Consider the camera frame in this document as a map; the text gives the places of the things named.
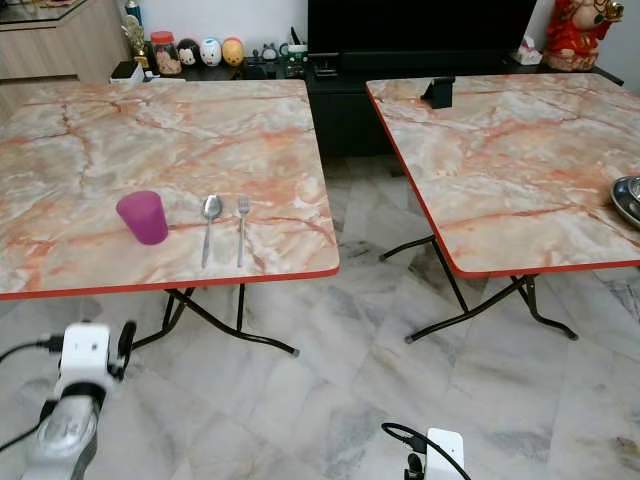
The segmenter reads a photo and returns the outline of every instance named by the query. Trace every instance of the purple plastic cup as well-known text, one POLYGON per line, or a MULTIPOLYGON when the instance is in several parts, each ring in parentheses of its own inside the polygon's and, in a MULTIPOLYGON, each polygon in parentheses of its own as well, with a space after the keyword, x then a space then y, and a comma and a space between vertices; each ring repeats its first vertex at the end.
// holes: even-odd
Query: purple plastic cup
POLYGON ((140 243, 155 245, 167 238, 169 228, 162 199, 156 192, 135 192, 123 197, 116 211, 140 243))

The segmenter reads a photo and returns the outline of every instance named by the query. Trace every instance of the black tv cabinet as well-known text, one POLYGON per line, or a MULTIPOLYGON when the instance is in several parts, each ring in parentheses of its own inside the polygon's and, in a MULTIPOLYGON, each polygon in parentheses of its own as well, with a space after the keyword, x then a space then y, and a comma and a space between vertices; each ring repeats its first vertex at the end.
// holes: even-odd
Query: black tv cabinet
MULTIPOLYGON (((284 78, 280 65, 272 64, 268 68, 272 76, 275 73, 276 78, 284 78)), ((200 67, 185 70, 179 76, 189 81, 242 80, 247 78, 247 71, 246 68, 233 69, 226 66, 200 67)), ((553 70, 546 65, 523 66, 511 59, 505 59, 500 65, 494 67, 342 72, 337 77, 319 79, 313 73, 313 66, 309 65, 306 83, 320 153, 326 158, 375 156, 393 152, 367 95, 365 83, 369 80, 535 73, 563 72, 553 70)), ((623 84, 622 80, 598 67, 594 68, 592 73, 599 73, 618 85, 623 84)))

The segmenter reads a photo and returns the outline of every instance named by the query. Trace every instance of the black phone stand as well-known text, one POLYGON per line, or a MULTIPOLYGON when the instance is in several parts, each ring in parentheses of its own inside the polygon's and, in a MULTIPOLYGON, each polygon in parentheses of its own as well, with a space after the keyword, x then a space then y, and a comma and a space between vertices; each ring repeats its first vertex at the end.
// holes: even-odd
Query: black phone stand
POLYGON ((429 88, 420 97, 431 105, 431 108, 450 108, 453 105, 453 84, 456 77, 434 78, 429 84, 429 88))

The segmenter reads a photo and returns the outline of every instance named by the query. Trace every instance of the table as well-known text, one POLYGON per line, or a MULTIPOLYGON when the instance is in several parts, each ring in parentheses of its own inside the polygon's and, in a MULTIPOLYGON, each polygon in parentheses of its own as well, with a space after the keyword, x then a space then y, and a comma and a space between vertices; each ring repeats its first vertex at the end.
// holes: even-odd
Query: table
POLYGON ((434 232, 383 257, 432 243, 465 312, 407 342, 516 290, 536 320, 577 339, 539 315, 534 278, 640 265, 640 232, 609 200, 615 179, 640 172, 640 98, 595 74, 477 76, 458 78, 453 107, 434 110, 420 99, 429 83, 367 83, 434 232), (512 284, 469 310, 451 270, 512 284))
POLYGON ((0 300, 164 289, 159 336, 188 307, 226 333, 295 354, 241 332, 244 285, 338 271, 303 81, 44 90, 0 129, 0 159, 0 300), (170 232, 159 245, 138 243, 115 211, 138 190, 162 197, 170 232), (211 193, 225 206, 203 269, 200 208, 211 193), (251 211, 238 268, 241 193, 251 211), (236 328, 190 298, 195 287, 230 284, 241 285, 236 328))

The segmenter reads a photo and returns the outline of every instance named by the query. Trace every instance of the fork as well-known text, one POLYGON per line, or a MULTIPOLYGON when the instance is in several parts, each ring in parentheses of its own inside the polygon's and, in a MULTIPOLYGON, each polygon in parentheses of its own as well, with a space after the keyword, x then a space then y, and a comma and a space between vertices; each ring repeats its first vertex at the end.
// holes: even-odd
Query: fork
POLYGON ((240 214, 240 241, 238 244, 238 268, 242 267, 244 261, 244 237, 245 237, 245 220, 249 213, 249 197, 240 195, 238 197, 238 213, 240 214))

